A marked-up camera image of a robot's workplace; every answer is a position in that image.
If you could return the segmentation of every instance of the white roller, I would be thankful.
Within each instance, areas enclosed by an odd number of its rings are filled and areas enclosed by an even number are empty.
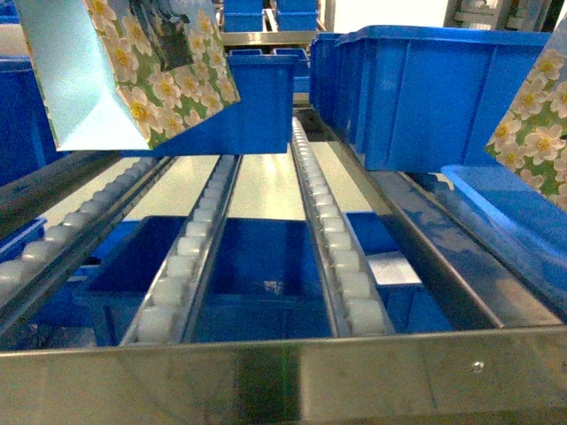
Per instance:
[[[331,217],[339,218],[340,211],[336,205],[322,205],[317,208],[317,215],[321,218]]]
[[[34,264],[27,263],[23,259],[12,259],[0,264],[0,297],[8,292],[29,282],[36,272]]]
[[[92,215],[85,212],[70,212],[63,219],[63,226],[73,226],[74,228],[84,228],[89,221],[92,220]]]
[[[52,261],[61,251],[61,245],[51,241],[35,241],[28,243],[21,258],[24,261],[33,261],[35,263],[47,264]]]
[[[322,217],[321,221],[322,221],[322,228],[325,233],[346,231],[345,222],[341,218]]]
[[[313,198],[316,206],[333,205],[335,203],[335,199],[329,193],[315,195]]]
[[[208,189],[223,189],[226,179],[216,179],[213,178],[211,181],[206,185]]]
[[[94,193],[92,200],[100,202],[103,205],[110,205],[114,203],[116,196],[112,192],[107,192],[104,190],[99,190]]]
[[[322,169],[318,165],[303,166],[307,177],[320,177],[322,175]]]
[[[203,193],[203,195],[205,195],[206,197],[218,197],[218,198],[220,198],[222,196],[222,190],[221,189],[207,188],[207,189],[205,189],[205,192]]]
[[[354,336],[384,335],[386,333],[382,308],[376,300],[348,300],[346,311]]]
[[[137,327],[138,342],[164,344],[169,341],[174,317],[175,309],[171,307],[144,308]]]
[[[218,197],[202,197],[201,200],[198,201],[198,207],[216,210],[219,206],[219,201],[220,199]]]
[[[137,162],[139,164],[144,164],[145,166],[153,166],[158,163],[158,160],[152,157],[143,157]]]
[[[337,271],[337,278],[344,298],[372,298],[373,283],[367,274],[339,270]]]
[[[124,172],[124,174],[131,175],[136,180],[138,180],[140,177],[144,175],[144,169],[136,166],[131,166],[128,170]]]
[[[65,245],[71,241],[73,235],[77,232],[76,228],[71,226],[63,226],[61,224],[52,226],[45,230],[43,239],[49,242]]]
[[[122,193],[126,191],[126,186],[122,183],[117,181],[110,182],[105,186],[105,192],[113,193],[116,197],[120,196]]]
[[[214,213],[215,210],[198,208],[193,212],[193,221],[211,222],[213,221]]]
[[[230,171],[231,167],[232,167],[232,164],[230,164],[228,162],[221,162],[214,169],[213,176],[218,176],[218,177],[222,177],[222,178],[226,179],[229,176],[229,171]]]
[[[106,209],[106,205],[98,201],[85,201],[81,204],[79,211],[97,216]]]
[[[204,242],[204,236],[180,237],[177,241],[177,253],[197,257]]]
[[[145,164],[144,162],[138,161],[132,166],[132,168],[134,168],[137,171],[142,172],[142,174],[145,174],[148,171],[148,169],[150,168],[150,164]]]
[[[114,180],[115,182],[118,182],[120,184],[123,184],[126,187],[130,187],[132,186],[134,183],[136,183],[137,178],[132,175],[132,174],[121,174],[118,177],[116,177],[116,179]]]
[[[317,184],[315,186],[311,186],[311,193],[314,195],[328,195],[330,193],[329,186],[326,184]]]
[[[321,184],[327,184],[327,182],[326,182],[325,179],[322,177],[322,175],[317,175],[317,176],[315,176],[315,177],[309,177],[309,176],[307,176],[307,179],[309,180],[309,185],[310,185],[310,186],[321,185]]]
[[[345,251],[353,247],[353,239],[347,232],[328,233],[325,238],[332,250]]]
[[[337,271],[358,272],[361,269],[361,261],[356,251],[330,250],[330,257]]]
[[[190,221],[185,227],[186,236],[206,236],[209,229],[211,228],[211,223],[204,221]]]
[[[153,287],[151,300],[155,305],[180,306],[186,281],[178,277],[159,279]]]
[[[167,259],[167,277],[182,277],[188,279],[195,265],[195,257],[172,255]]]

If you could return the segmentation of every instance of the yellow flower center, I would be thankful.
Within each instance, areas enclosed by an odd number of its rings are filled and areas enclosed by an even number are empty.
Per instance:
[[[200,38],[194,38],[192,44],[193,50],[202,50],[205,46]]]
[[[509,134],[508,124],[501,124],[496,128],[496,136],[504,138]]]
[[[163,81],[160,85],[161,91],[166,96],[172,96],[174,94],[174,88],[169,85],[169,83]]]
[[[150,118],[150,112],[148,109],[140,102],[134,102],[132,104],[130,111],[132,116],[136,121],[147,121]]]
[[[195,81],[192,78],[186,77],[183,80],[183,84],[185,85],[185,87],[187,89],[189,89],[190,91],[193,91],[197,88],[197,85],[195,84]]]
[[[535,104],[535,99],[533,98],[533,94],[527,93],[526,95],[524,95],[524,97],[522,98],[522,104],[525,107],[533,106]]]
[[[541,65],[541,71],[543,71],[544,73],[546,73],[547,71],[551,71],[552,69],[553,69],[553,64],[548,60]]]
[[[216,65],[222,65],[222,54],[220,53],[214,53],[213,54],[213,63],[215,63]]]
[[[551,139],[546,136],[540,137],[540,141],[536,143],[536,146],[540,152],[549,151],[549,148],[551,148]]]
[[[126,53],[123,49],[116,49],[114,51],[114,56],[116,56],[116,60],[121,66],[126,66],[128,64],[128,53]]]
[[[508,155],[506,155],[506,164],[511,166],[512,164],[514,164],[516,162],[516,154],[515,153],[509,153]]]
[[[182,127],[181,124],[179,124],[175,118],[168,118],[167,119],[167,125],[169,126],[169,128],[173,129],[174,131],[181,131]]]
[[[203,32],[209,33],[212,29],[211,21],[209,19],[203,19],[201,21],[201,29],[203,30]]]
[[[133,25],[132,28],[130,28],[130,30],[132,31],[132,35],[136,40],[144,39],[144,32],[142,31],[142,28],[140,28],[138,25]]]
[[[94,2],[92,2],[92,10],[95,11],[96,14],[102,15],[103,13],[105,13],[106,6],[100,0],[95,0]]]

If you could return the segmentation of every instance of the white wall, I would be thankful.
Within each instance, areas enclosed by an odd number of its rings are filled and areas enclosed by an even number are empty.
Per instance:
[[[335,0],[335,32],[368,25],[443,27],[448,0]]]
[[[559,25],[559,22],[561,22],[561,20],[565,17],[565,13],[567,13],[567,2],[563,3],[563,7],[561,8],[561,11],[559,12],[559,19],[557,20],[557,24],[555,25],[555,28],[557,28],[557,25]]]

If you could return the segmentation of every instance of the flower pattern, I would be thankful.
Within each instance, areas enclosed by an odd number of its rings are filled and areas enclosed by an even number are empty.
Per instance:
[[[153,94],[163,101],[166,107],[182,107],[181,89],[175,84],[171,73],[162,73],[159,65],[156,64],[153,66],[153,75],[150,76],[149,82],[153,86]]]
[[[562,210],[567,210],[567,184],[559,186],[557,195],[549,196],[549,200]]]
[[[205,37],[192,29],[189,33],[189,46],[194,56],[201,60],[206,52]]]
[[[206,16],[205,11],[201,10],[197,13],[197,27],[198,30],[203,34],[213,35],[214,25],[211,19]]]
[[[168,139],[179,135],[185,129],[183,117],[173,110],[159,111],[158,123],[166,130]]]
[[[119,82],[136,83],[140,64],[128,40],[120,38],[114,27],[107,27],[103,42],[113,63],[116,79]]]
[[[237,91],[234,90],[234,85],[228,78],[221,78],[216,82],[217,86],[221,90],[222,100],[227,102],[237,101]]]
[[[221,97],[213,89],[210,83],[207,83],[203,89],[201,104],[206,108],[206,117],[210,118],[216,113],[222,111]]]
[[[185,123],[190,127],[195,127],[203,122],[203,119],[194,109],[185,117]]]
[[[198,102],[203,96],[203,88],[201,87],[198,78],[188,67],[181,68],[177,71],[175,82],[181,88],[181,93],[185,97]]]
[[[108,5],[107,0],[85,0],[85,4],[87,5],[92,24],[98,31],[104,32],[107,27],[113,27],[116,13]]]
[[[211,79],[209,66],[203,60],[199,60],[198,58],[195,58],[195,63],[193,64],[193,73],[202,82],[207,82]]]
[[[163,133],[163,127],[158,123],[158,114],[160,110],[158,107],[148,100],[145,92],[139,87],[134,87],[132,90],[123,89],[121,94],[126,100],[126,104],[130,108],[130,113],[137,125],[142,131],[142,135],[146,140],[151,138],[151,131],[156,133]]]
[[[567,118],[567,81],[557,86],[557,89],[549,95],[551,105],[549,109],[557,112],[559,118]]]
[[[533,82],[524,82],[512,102],[512,111],[520,115],[522,120],[527,120],[530,116],[540,113],[543,102],[548,98],[543,92],[544,87],[545,82],[541,78]]]
[[[535,132],[525,137],[525,154],[533,157],[535,166],[557,158],[559,150],[565,146],[565,141],[559,138],[562,131],[560,125],[537,127]]]
[[[522,177],[522,180],[524,182],[532,186],[537,191],[540,191],[540,188],[543,185],[543,182],[545,181],[543,175],[533,175],[530,170],[526,170],[526,169],[520,172],[520,177]]]
[[[513,143],[516,140],[516,133],[520,127],[522,127],[520,121],[516,120],[512,113],[507,112],[494,131],[490,143],[494,144],[494,148],[497,151],[500,151],[504,143]]]
[[[133,15],[122,18],[126,40],[144,55],[151,55],[150,41],[146,38],[140,22]]]
[[[496,159],[512,171],[525,165],[525,147],[515,143],[506,143],[501,146],[500,154]]]
[[[559,78],[559,70],[565,63],[564,59],[559,56],[557,50],[546,50],[537,60],[532,70],[528,74],[528,80],[534,81],[538,78],[545,82],[548,80],[557,80]]]
[[[227,59],[224,57],[224,49],[219,46],[216,42],[211,43],[211,47],[208,48],[207,53],[209,55],[209,64],[215,70],[227,68]]]
[[[557,171],[555,181],[567,182],[567,150],[562,151],[561,157],[553,162],[553,168],[555,171]]]

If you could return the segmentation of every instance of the blue storage crate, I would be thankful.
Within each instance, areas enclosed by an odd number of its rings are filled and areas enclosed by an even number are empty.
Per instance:
[[[0,0],[0,25],[17,24],[18,12],[12,0]]]
[[[338,90],[338,50],[335,42],[341,34],[320,33],[311,42],[309,102],[329,126],[335,127],[335,103]]]
[[[62,158],[27,57],[0,56],[0,186]]]
[[[304,221],[229,219],[195,342],[330,336]]]
[[[315,12],[316,0],[277,0],[277,10],[280,12]]]
[[[260,32],[264,29],[264,14],[260,13],[224,13],[224,31],[226,33]]]
[[[368,170],[492,163],[483,148],[548,38],[393,26],[344,36],[338,104],[346,104],[337,109],[338,133]],[[357,69],[361,74],[352,73]]]
[[[285,153],[291,140],[293,66],[296,58],[229,56],[241,101],[153,151],[125,157]]]
[[[234,49],[229,51],[229,56],[249,56],[249,55],[261,55],[262,49]]]
[[[438,198],[567,320],[567,215],[503,166],[446,166]]]
[[[120,343],[184,221],[143,219],[75,292],[75,299],[90,309],[97,345]]]
[[[224,0],[224,13],[262,13],[263,0]]]
[[[45,234],[43,226],[46,222],[44,217],[38,217],[1,240],[0,263],[15,259],[24,251],[28,243],[41,239]]]
[[[276,55],[292,55],[298,58],[293,68],[293,92],[309,92],[309,58],[305,49],[274,49]]]
[[[277,11],[277,26],[280,31],[315,31],[317,12],[284,13]]]

